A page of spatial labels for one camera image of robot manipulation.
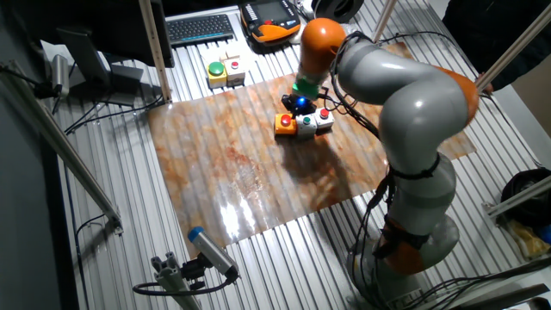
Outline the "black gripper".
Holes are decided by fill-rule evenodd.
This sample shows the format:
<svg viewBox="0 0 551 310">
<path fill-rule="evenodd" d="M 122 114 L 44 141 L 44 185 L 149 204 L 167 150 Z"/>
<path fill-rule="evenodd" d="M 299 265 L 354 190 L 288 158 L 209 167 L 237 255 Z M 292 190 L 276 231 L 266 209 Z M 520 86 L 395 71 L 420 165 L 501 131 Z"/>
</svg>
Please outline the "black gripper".
<svg viewBox="0 0 551 310">
<path fill-rule="evenodd" d="M 295 94 L 283 95 L 281 101 L 287 111 L 291 112 L 291 119 L 295 120 L 304 114 L 314 113 L 317 106 L 304 96 Z"/>
</svg>

